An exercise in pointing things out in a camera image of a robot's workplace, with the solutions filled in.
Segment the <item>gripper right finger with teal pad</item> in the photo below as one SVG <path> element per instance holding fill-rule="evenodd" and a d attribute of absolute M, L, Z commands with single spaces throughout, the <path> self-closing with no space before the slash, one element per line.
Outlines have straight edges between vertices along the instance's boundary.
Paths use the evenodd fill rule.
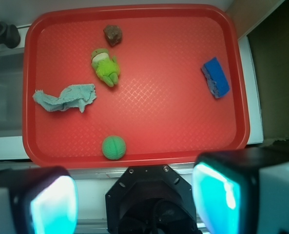
<path fill-rule="evenodd" d="M 201 153 L 192 195 L 212 234 L 289 234 L 289 149 Z"/>

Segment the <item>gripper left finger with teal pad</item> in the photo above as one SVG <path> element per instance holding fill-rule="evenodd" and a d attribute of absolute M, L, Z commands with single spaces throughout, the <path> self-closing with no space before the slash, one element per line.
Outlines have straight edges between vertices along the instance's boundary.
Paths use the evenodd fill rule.
<path fill-rule="evenodd" d="M 72 234 L 75 180 L 63 167 L 0 170 L 0 234 Z"/>

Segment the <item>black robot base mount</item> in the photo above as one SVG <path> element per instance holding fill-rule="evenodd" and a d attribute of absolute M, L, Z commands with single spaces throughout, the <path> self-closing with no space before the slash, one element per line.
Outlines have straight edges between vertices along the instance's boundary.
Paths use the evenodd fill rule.
<path fill-rule="evenodd" d="M 200 234 L 192 187 L 166 165 L 129 167 L 105 195 L 111 234 Z"/>

